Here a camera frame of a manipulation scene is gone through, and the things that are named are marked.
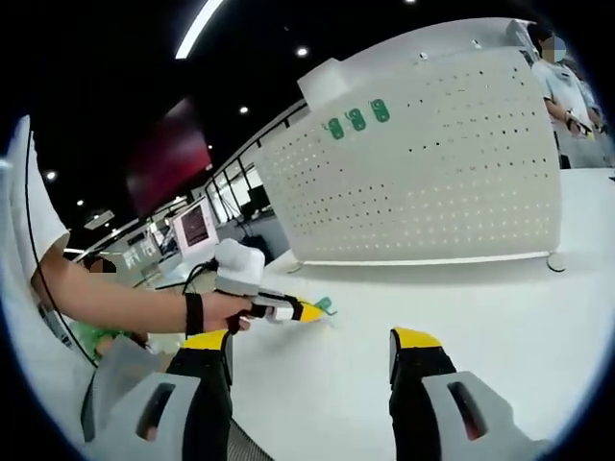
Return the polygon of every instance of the white pegboard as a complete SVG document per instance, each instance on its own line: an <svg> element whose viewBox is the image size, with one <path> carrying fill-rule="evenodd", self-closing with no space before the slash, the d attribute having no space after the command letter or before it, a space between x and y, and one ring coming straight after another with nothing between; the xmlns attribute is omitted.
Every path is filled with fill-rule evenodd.
<svg viewBox="0 0 615 461"><path fill-rule="evenodd" d="M388 121L370 107L378 99ZM346 116L352 109L361 131ZM327 129L335 117L339 139ZM515 49L374 81L281 133L256 167L303 261L524 255L559 244L553 130Z"/></svg>

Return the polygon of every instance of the black wristband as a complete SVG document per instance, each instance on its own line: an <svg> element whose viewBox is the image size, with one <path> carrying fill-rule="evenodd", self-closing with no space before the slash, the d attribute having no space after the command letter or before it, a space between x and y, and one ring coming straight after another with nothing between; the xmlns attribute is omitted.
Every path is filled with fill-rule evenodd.
<svg viewBox="0 0 615 461"><path fill-rule="evenodd" d="M203 332L203 298L196 293L185 293L185 334Z"/></svg>

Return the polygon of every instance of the black ceiling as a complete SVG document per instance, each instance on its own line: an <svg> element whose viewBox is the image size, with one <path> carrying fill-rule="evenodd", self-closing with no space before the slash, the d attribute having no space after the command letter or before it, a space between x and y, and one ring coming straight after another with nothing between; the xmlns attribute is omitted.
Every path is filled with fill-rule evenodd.
<svg viewBox="0 0 615 461"><path fill-rule="evenodd" d="M297 80L328 58L343 60L385 39L439 22L528 18L506 2L442 0L226 0L185 61L175 52L203 0L104 2L37 15L28 46L37 89L38 165L54 169L51 200L84 248L111 228L85 230L111 209L135 218L124 163L144 130L190 96L215 169L255 132L302 98ZM304 59L298 46L309 48ZM241 106L250 108L241 116ZM84 206L77 206L78 200Z"/></svg>

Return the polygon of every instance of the green object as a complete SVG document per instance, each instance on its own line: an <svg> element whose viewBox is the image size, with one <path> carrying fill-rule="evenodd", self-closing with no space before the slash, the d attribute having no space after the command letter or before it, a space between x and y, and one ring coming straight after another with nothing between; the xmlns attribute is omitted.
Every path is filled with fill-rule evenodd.
<svg viewBox="0 0 615 461"><path fill-rule="evenodd" d="M386 104L382 99L375 99L374 101L370 101L369 105L374 111L374 115L376 115L376 120L381 123L388 122L390 120L391 114L388 112Z"/></svg>
<svg viewBox="0 0 615 461"><path fill-rule="evenodd" d="M359 109L354 108L346 112L346 118L352 122L353 128L356 131L362 132L363 130L365 130L365 127L367 126L367 124L365 123L363 114L361 113Z"/></svg>
<svg viewBox="0 0 615 461"><path fill-rule="evenodd" d="M325 297L322 300L320 300L318 303L315 304L316 307L318 307L320 310L322 310L323 312L325 312L327 315L335 315L337 313L337 311L335 312L331 312L331 306L332 306L332 302L331 299L329 297Z"/></svg>
<svg viewBox="0 0 615 461"><path fill-rule="evenodd" d="M342 124L339 123L337 118L332 118L329 120L327 125L323 124L323 128L329 132L331 132L333 139L341 139L344 137L344 129L342 128Z"/></svg>
<svg viewBox="0 0 615 461"><path fill-rule="evenodd" d="M95 358L97 361L101 359L100 354L96 351L96 346L105 336L116 336L123 334L126 337L130 337L131 333L122 331L121 329L105 329L97 328L82 322L74 322L70 328L73 330L79 344L89 354L90 357Z"/></svg>

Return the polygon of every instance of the ceiling light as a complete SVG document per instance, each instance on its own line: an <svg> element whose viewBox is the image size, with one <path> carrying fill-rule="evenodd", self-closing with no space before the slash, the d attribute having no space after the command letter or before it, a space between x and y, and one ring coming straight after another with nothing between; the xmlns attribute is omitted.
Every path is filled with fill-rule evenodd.
<svg viewBox="0 0 615 461"><path fill-rule="evenodd" d="M175 55L176 60L184 60L188 57L196 39L203 32L205 26L220 5L222 5L223 1L224 0L208 0L205 6L199 11L188 29L188 32L185 34L180 48L177 50L177 54Z"/></svg>

